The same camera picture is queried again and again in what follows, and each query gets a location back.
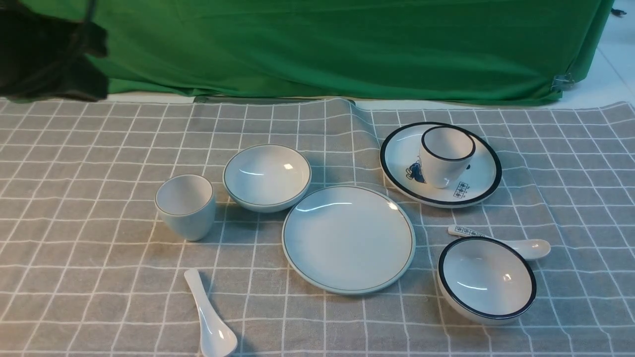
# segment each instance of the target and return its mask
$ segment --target spoon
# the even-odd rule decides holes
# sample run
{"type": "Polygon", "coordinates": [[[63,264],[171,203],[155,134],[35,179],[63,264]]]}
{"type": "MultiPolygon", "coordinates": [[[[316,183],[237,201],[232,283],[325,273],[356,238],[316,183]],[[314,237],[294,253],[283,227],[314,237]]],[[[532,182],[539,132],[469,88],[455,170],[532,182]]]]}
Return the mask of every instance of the spoon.
{"type": "Polygon", "coordinates": [[[203,356],[226,357],[232,354],[238,345],[236,334],[227,327],[211,306],[198,270],[189,269],[184,276],[192,290],[201,321],[200,343],[203,356]]]}
{"type": "Polygon", "coordinates": [[[501,239],[496,239],[492,237],[488,237],[485,234],[478,233],[472,229],[467,227],[457,226],[453,224],[448,226],[448,233],[453,236],[459,237],[485,237],[494,239],[495,241],[499,241],[501,243],[505,243],[514,249],[522,258],[525,260],[536,260],[543,257],[546,257],[549,252],[551,252],[551,245],[548,241],[544,239],[527,239],[524,241],[504,241],[501,239]]]}

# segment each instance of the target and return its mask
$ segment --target gray checkered tablecloth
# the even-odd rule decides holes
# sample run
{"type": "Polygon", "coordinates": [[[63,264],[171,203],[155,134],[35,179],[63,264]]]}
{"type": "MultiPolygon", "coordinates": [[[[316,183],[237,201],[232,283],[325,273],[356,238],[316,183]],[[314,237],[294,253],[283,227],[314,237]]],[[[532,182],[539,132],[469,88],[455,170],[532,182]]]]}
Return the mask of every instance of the gray checkered tablecloth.
{"type": "Polygon", "coordinates": [[[194,356],[199,325],[183,278],[249,356],[633,356],[635,113],[361,111],[333,99],[285,105],[0,101],[0,357],[194,356]],[[460,125],[504,167],[483,204],[423,206],[384,179],[379,147],[400,125],[460,125]],[[324,293],[291,270],[286,212],[245,211],[222,185],[239,149],[297,148],[311,189],[356,184],[388,194],[417,232],[411,269],[366,297],[324,293]],[[216,222],[187,243],[158,221],[154,193],[180,173],[213,182],[216,222]],[[449,224],[502,239],[542,238],[538,297],[515,324],[473,325],[441,297],[434,268],[449,224]]]}

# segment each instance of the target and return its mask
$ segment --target green cloth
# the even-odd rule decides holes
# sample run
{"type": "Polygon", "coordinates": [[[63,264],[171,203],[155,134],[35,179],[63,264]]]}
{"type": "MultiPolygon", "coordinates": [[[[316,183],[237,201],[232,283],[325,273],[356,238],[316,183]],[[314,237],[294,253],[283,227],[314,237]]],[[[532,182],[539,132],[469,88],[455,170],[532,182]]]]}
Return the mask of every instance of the green cloth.
{"type": "MultiPolygon", "coordinates": [[[[80,19],[86,0],[23,0],[80,19]]],[[[613,0],[100,0],[110,92],[537,105],[586,76],[613,0]]]]}

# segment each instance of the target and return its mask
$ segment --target white cup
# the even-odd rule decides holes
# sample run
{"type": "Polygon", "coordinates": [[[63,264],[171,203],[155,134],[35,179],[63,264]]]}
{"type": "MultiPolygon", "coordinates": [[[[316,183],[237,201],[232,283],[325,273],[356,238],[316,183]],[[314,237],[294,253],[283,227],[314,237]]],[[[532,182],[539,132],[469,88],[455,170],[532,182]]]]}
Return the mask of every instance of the white cup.
{"type": "Polygon", "coordinates": [[[435,126],[421,136],[421,172],[430,185],[443,189],[465,171],[476,151],[466,132],[451,126],[435,126]]]}
{"type": "Polygon", "coordinates": [[[172,231],[197,241],[211,230],[216,197],[210,181],[199,175],[172,177],[159,187],[154,198],[159,216],[172,231]]]}

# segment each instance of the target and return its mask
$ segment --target plate with black rim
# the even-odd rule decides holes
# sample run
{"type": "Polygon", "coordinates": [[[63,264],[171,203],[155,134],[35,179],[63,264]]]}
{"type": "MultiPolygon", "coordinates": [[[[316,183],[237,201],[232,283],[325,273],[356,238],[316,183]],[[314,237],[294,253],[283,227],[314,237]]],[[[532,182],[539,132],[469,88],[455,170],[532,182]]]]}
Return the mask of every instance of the plate with black rim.
{"type": "Polygon", "coordinates": [[[382,144],[380,159],[384,174],[399,191],[415,201],[440,208],[462,208],[481,202],[494,193],[502,176],[498,155],[482,138],[461,127],[433,121],[402,126],[392,132],[382,144]],[[435,126],[461,130],[476,144],[468,169],[444,189],[425,181],[425,168],[419,158],[421,136],[435,126]]]}

